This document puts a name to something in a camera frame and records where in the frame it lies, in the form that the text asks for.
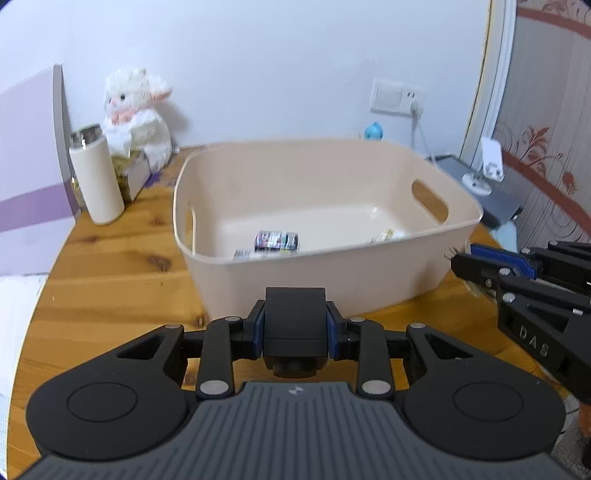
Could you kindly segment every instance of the beige basket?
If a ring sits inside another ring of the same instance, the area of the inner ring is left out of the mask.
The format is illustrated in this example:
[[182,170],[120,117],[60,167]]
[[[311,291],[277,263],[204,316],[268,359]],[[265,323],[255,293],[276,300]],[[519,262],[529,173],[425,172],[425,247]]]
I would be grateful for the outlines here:
[[[174,235],[211,318],[246,316],[268,286],[324,287],[345,316],[414,297],[481,216],[455,180],[385,141],[223,144],[190,155],[174,189]],[[387,228],[404,237],[370,245]],[[234,261],[259,230],[298,233],[298,252]]]

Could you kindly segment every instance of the plush toy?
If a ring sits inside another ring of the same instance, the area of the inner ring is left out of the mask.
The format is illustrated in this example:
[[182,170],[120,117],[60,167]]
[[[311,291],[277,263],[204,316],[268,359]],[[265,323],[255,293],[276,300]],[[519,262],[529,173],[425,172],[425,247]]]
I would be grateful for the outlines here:
[[112,155],[129,158],[131,150],[144,150],[152,173],[168,163],[170,133],[153,106],[170,92],[163,79],[145,69],[118,70],[107,78],[101,127]]

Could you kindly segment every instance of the light switch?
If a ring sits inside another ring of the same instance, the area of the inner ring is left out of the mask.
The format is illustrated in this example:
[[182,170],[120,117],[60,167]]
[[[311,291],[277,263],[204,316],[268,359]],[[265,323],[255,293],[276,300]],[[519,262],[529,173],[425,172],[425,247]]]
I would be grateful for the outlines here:
[[379,113],[397,113],[402,98],[403,84],[388,80],[374,80],[369,109]]

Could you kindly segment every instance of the tissue box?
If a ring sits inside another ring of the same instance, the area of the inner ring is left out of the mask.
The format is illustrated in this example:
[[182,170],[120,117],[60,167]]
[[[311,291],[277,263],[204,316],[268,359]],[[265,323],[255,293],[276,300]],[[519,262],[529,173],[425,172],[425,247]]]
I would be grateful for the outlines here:
[[133,202],[150,176],[145,153],[134,150],[129,158],[113,156],[111,160],[124,201]]

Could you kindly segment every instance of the blue figurine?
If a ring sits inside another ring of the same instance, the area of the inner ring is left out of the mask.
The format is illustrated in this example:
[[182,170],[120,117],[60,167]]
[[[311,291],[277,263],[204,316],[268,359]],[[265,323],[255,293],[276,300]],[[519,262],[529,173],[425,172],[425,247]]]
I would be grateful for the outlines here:
[[374,122],[365,129],[363,136],[366,140],[381,140],[384,137],[384,130],[379,123]]

